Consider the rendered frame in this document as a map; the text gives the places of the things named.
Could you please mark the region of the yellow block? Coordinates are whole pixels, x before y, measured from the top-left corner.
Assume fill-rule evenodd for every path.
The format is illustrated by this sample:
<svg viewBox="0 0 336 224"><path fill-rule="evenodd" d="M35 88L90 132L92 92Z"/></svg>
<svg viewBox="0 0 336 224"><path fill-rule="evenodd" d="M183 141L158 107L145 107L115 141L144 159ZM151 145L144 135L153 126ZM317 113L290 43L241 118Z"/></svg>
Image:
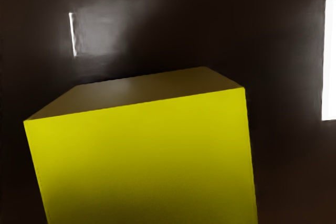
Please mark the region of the yellow block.
<svg viewBox="0 0 336 224"><path fill-rule="evenodd" d="M48 224L258 224L246 91L209 68L82 84L24 128Z"/></svg>

